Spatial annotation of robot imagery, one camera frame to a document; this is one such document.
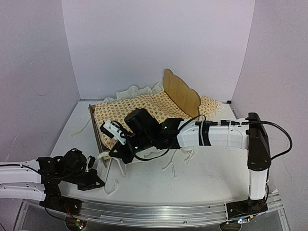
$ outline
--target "toy bed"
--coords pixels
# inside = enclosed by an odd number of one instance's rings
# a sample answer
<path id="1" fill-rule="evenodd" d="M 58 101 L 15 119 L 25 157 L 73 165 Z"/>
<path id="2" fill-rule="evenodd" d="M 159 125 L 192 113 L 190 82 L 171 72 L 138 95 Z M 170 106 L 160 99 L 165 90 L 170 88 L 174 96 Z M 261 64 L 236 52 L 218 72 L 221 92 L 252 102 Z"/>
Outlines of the toy bed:
<path id="1" fill-rule="evenodd" d="M 116 99 L 106 98 L 102 102 L 90 105 L 89 111 L 98 149 L 102 153 L 111 150 L 116 140 L 103 134 L 100 126 L 106 120 L 115 120 L 130 130 L 124 118 L 136 108 L 145 108 L 161 123 L 167 118 L 190 119 L 199 114 L 211 119 L 222 107 L 223 104 L 220 102 L 200 96 L 171 70 L 166 69 L 163 81 L 152 89 L 146 87 L 139 90 L 136 86 L 132 86 L 127 91 L 117 93 Z M 105 167 L 109 158 L 108 156 L 102 158 Z"/>

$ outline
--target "white floor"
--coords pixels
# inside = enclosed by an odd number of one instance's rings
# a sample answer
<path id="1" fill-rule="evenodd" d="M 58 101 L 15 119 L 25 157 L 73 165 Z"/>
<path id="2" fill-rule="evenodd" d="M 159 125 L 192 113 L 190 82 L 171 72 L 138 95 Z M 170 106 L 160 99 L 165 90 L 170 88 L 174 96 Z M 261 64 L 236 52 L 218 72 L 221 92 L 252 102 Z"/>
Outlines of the white floor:
<path id="1" fill-rule="evenodd" d="M 98 155 L 88 111 L 89 104 L 94 103 L 78 103 L 51 156 L 64 155 L 72 148 L 82 150 L 85 156 Z M 226 104 L 215 120 L 230 118 L 235 119 Z M 125 204 L 207 204 L 248 198 L 247 150 L 226 147 L 196 147 L 195 150 L 188 165 L 184 162 L 188 155 L 177 150 L 174 170 L 169 166 L 162 171 L 171 160 L 173 152 L 170 152 L 156 160 L 128 165 L 125 178 L 113 161 L 105 190 L 117 188 L 108 196 L 103 189 L 83 192 L 66 182 L 62 182 L 60 188 L 63 195 L 75 198 Z M 104 180 L 106 168 L 97 162 L 99 175 Z"/>

